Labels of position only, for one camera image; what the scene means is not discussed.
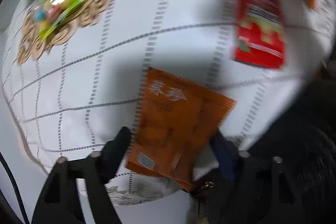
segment orange snack bag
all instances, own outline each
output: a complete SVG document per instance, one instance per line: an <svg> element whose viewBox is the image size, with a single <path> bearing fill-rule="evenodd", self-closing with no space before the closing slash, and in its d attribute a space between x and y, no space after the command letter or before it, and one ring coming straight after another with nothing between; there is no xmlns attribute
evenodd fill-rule
<svg viewBox="0 0 336 224"><path fill-rule="evenodd" d="M151 68L126 168L170 177L191 190L196 157L233 105L230 98Z"/></svg>

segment white tablecloth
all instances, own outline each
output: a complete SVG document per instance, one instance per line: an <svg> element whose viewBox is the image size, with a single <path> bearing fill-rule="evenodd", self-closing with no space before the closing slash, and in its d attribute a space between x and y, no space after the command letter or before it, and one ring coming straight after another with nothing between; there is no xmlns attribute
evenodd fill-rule
<svg viewBox="0 0 336 224"><path fill-rule="evenodd" d="M7 29L4 93L32 156L50 171L56 159L86 157L122 126L137 127L141 83L148 66L207 86L236 100L220 127L240 148L253 144L292 102L331 52L335 0L280 0L285 21L282 70L231 60L235 0L110 0L97 23L78 27L62 45L18 66L22 0ZM168 195L178 186L120 167L107 185L115 205ZM217 162L209 147L194 170L198 178ZM83 182L79 182L82 192Z"/></svg>

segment black cable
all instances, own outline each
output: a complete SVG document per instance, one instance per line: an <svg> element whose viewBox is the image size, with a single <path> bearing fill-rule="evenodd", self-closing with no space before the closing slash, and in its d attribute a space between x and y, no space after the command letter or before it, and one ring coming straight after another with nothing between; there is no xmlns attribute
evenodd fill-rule
<svg viewBox="0 0 336 224"><path fill-rule="evenodd" d="M21 198L19 188L18 188L18 186L16 184L16 181L15 181L15 178L14 178L7 162L5 161L4 157L2 156L1 152L0 152L0 161L1 161L4 169L6 170L6 173L9 177L9 179L10 179L10 182L12 183L12 186L13 186L13 189L14 189L14 192L15 192L15 195L16 195L16 199L17 199L17 202L19 204L19 207L20 207L20 210L21 210L21 213L22 213L22 217L25 221L25 224L30 224L29 220L28 220L28 217L27 217L26 210L25 210L25 206L23 205L23 201L22 201L22 198Z"/></svg>

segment white table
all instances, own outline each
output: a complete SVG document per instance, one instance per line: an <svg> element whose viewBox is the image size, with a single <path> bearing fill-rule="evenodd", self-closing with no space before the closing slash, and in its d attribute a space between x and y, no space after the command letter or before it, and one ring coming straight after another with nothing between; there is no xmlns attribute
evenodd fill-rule
<svg viewBox="0 0 336 224"><path fill-rule="evenodd" d="M220 130L247 149L330 54L336 14L335 0L318 0L317 11L302 0L281 0L286 61L278 71L231 60L235 0L110 0L95 25L77 22L64 44L18 66L27 3L18 4L7 29L2 81L26 153L48 172L61 155L86 157L121 126L137 126L147 66L235 99ZM168 179L134 174L124 163L107 185L115 205L143 203L178 189ZM216 165L207 147L194 178ZM79 187L85 193L82 181Z"/></svg>

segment red snack package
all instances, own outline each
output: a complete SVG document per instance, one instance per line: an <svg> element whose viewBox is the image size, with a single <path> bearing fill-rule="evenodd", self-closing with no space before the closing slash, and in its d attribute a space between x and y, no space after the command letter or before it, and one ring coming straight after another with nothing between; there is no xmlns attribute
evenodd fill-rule
<svg viewBox="0 0 336 224"><path fill-rule="evenodd" d="M279 0L238 0L235 60L279 69L284 61L283 24Z"/></svg>

